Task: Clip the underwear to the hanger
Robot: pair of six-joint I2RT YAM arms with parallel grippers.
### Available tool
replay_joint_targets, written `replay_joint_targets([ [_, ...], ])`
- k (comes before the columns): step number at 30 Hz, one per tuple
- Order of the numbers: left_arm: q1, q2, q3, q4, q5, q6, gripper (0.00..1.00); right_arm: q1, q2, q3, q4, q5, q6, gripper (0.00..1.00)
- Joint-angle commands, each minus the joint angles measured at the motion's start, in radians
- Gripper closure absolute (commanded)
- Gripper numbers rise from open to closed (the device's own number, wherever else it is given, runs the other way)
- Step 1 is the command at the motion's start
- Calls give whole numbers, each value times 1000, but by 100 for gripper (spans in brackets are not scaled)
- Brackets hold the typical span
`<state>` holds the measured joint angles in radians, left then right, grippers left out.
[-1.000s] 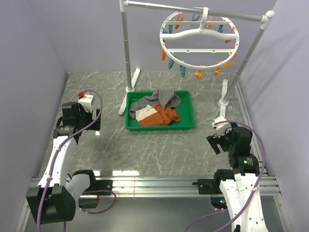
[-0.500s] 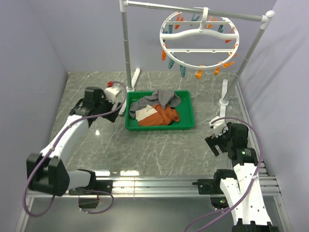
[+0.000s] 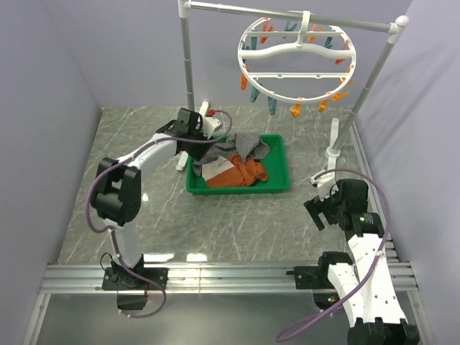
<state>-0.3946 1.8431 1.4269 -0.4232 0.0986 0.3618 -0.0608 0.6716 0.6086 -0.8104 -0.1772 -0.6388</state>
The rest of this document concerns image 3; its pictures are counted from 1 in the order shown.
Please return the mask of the grey striped boxer underwear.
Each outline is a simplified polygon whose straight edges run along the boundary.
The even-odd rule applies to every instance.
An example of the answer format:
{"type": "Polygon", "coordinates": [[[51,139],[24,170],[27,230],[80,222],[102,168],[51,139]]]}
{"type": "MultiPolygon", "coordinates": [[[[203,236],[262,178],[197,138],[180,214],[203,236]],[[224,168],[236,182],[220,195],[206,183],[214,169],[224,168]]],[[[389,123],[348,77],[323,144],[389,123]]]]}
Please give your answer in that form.
{"type": "Polygon", "coordinates": [[[230,133],[223,141],[214,143],[201,159],[193,161],[193,172],[195,175],[201,176],[202,167],[214,162],[219,157],[229,158],[238,155],[243,162],[246,162],[249,157],[254,160],[263,160],[269,153],[270,146],[263,141],[261,136],[230,133]]]}

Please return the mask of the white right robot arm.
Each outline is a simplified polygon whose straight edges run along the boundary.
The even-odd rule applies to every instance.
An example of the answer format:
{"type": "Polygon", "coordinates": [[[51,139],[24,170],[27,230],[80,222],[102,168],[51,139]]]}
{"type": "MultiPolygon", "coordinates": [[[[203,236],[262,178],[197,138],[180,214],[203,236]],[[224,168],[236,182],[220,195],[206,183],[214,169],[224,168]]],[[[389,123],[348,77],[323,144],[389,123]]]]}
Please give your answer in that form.
{"type": "Polygon", "coordinates": [[[348,344],[418,344],[418,327],[409,323],[397,299],[387,263],[387,235],[378,213],[368,210],[369,186],[341,179],[327,199],[315,197],[304,206],[319,229],[324,215],[344,232],[350,253],[324,252],[317,279],[334,287],[349,320],[348,344]]]}

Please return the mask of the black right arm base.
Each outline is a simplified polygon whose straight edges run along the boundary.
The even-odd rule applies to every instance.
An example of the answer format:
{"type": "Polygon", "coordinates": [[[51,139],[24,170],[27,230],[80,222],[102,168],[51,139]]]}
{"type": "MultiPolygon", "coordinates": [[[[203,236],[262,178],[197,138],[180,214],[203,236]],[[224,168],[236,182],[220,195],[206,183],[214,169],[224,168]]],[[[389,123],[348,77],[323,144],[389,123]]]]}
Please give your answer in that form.
{"type": "Polygon", "coordinates": [[[353,264],[346,252],[324,252],[318,258],[317,265],[295,266],[285,274],[294,277],[297,290],[333,289],[333,285],[328,280],[328,268],[338,263],[353,264]]]}

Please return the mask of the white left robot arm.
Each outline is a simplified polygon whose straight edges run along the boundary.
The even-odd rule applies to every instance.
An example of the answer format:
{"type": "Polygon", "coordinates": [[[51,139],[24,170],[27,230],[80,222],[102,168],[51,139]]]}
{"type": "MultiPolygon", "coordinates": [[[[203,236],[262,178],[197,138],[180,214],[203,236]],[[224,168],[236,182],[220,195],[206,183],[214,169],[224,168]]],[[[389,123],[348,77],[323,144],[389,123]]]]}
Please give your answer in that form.
{"type": "Polygon", "coordinates": [[[119,280],[127,288],[136,289],[145,279],[145,271],[137,266],[143,254],[134,225],[142,206],[142,179],[181,152],[202,158],[221,127],[212,116],[181,108],[176,119],[133,152],[100,161],[86,201],[87,222],[95,233],[110,233],[115,262],[123,267],[119,280]]]}

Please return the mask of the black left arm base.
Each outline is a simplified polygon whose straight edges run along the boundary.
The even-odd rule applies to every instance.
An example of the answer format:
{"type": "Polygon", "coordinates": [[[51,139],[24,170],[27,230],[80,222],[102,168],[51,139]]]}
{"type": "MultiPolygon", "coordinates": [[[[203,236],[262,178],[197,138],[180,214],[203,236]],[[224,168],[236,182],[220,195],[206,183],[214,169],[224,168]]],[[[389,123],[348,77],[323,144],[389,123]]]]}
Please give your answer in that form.
{"type": "Polygon", "coordinates": [[[155,282],[159,287],[131,275],[123,267],[117,265],[115,268],[109,267],[106,269],[101,288],[108,291],[165,289],[168,268],[145,268],[140,270],[138,274],[155,282]]]}

